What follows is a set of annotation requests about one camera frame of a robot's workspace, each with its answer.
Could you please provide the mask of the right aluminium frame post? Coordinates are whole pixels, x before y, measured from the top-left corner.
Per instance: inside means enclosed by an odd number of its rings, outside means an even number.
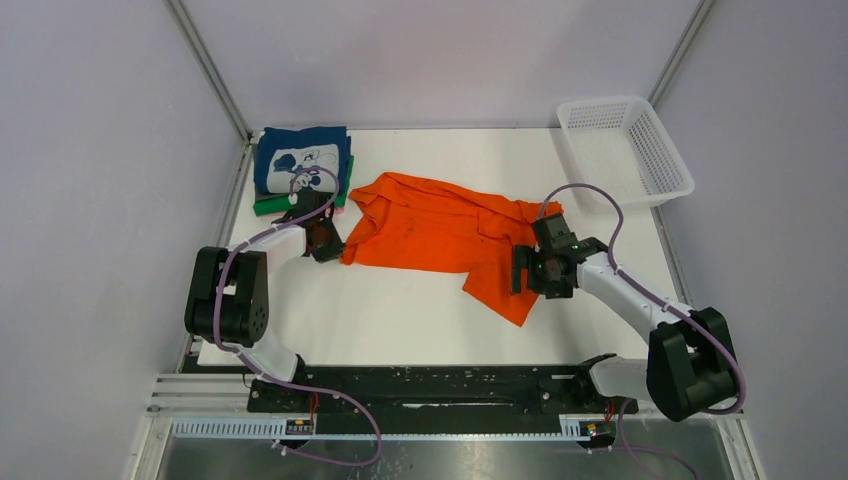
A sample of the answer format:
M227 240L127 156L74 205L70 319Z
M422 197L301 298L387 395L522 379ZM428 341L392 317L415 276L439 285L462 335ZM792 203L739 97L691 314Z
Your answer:
M684 63L690 48L694 45L697 37L707 22L716 0L699 0L690 19L688 20L675 47L660 72L647 101L657 108L663 101L671 84L673 83L679 68Z

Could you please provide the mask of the left aluminium frame post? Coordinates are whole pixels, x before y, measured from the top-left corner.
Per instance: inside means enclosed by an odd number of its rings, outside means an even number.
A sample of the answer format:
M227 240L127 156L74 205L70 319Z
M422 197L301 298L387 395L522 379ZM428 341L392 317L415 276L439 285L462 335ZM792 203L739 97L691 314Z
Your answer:
M226 85L186 3L182 0L165 0L164 4L170 11L177 29L198 62L201 72L223 108L230 124L242 141L249 141L252 137L252 130Z

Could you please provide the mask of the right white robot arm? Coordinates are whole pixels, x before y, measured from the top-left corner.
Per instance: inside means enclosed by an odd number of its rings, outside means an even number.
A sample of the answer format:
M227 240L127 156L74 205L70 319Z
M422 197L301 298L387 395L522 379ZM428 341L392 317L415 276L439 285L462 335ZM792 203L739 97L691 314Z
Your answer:
M582 291L606 305L645 342L644 359L606 354L582 364L575 402L597 412L612 398L652 402L672 421L697 413L726 415L744 405L747 385L725 317L662 297L628 273L615 243L580 239L561 214L531 225L534 245L512 250L513 294L567 299Z

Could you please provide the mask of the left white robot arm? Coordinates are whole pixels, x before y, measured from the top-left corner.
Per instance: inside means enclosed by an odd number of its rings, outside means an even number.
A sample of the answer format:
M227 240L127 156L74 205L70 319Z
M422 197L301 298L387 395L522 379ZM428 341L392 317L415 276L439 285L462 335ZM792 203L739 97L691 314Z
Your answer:
M296 375L302 357L268 331L269 274L297 258L326 263L345 248L334 223L331 193L298 193L293 208L271 226L229 247L201 248L184 314L186 331L236 356L288 411L309 401L310 385Z

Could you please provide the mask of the folded green t shirt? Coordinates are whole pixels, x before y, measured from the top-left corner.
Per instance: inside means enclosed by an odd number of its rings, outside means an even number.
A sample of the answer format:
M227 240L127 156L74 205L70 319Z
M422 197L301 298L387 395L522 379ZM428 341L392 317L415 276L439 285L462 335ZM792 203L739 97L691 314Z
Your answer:
M347 202L347 194L350 187L351 176L353 172L354 156L348 161L347 173L341 182L340 193L337 196L334 206L344 207ZM284 213L292 208L292 203L286 194L264 194L261 193L257 186L254 186L254 203L253 211L257 216L265 216L277 213Z

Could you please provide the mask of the white plastic basket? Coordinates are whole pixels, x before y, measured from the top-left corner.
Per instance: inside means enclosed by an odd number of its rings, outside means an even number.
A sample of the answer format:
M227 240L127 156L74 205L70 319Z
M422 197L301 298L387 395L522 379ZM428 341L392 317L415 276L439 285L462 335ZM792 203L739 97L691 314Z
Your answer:
M692 194L695 182L651 104L638 96L573 100L556 108L561 164L624 209L652 208Z

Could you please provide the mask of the folded blue printed t shirt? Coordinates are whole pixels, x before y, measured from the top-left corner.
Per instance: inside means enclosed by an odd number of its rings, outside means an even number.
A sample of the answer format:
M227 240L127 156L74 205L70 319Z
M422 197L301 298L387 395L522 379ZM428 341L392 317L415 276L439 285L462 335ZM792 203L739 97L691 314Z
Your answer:
M351 166L351 138L345 126L287 130L267 127L254 166L257 192L289 194L301 189L344 193Z

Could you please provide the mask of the aluminium frame post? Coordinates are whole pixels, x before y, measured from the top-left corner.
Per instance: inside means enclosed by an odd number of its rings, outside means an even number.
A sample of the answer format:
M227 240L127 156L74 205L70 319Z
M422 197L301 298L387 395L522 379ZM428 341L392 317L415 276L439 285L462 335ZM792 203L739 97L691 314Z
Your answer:
M170 11L177 29L198 62L201 72L223 108L230 124L242 141L249 141L252 137L252 130L226 85L186 3L182 0L165 0L164 4Z
M679 68L684 63L690 48L694 45L697 37L707 22L716 0L699 0L690 19L688 20L675 47L660 72L647 101L657 108L663 101L671 84L673 83Z

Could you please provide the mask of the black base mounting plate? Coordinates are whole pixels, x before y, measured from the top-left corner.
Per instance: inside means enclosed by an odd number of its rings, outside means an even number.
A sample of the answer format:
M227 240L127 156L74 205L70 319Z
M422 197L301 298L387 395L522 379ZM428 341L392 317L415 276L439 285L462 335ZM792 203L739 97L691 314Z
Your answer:
M367 413L391 433L541 433L560 415L637 413L635 402L593 394L581 366L301 366L296 382L323 390L317 408L307 392L255 380L247 410L303 414L318 433L364 433Z

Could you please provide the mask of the orange t shirt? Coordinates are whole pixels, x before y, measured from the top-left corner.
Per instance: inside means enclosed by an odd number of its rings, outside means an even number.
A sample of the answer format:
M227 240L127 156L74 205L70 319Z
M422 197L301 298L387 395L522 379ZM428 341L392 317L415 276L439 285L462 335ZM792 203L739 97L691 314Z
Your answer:
M532 246L531 224L548 205L510 200L444 181L386 172L349 194L362 217L346 240L345 265L361 264L466 276L463 289L517 327L535 293L511 292L512 251Z

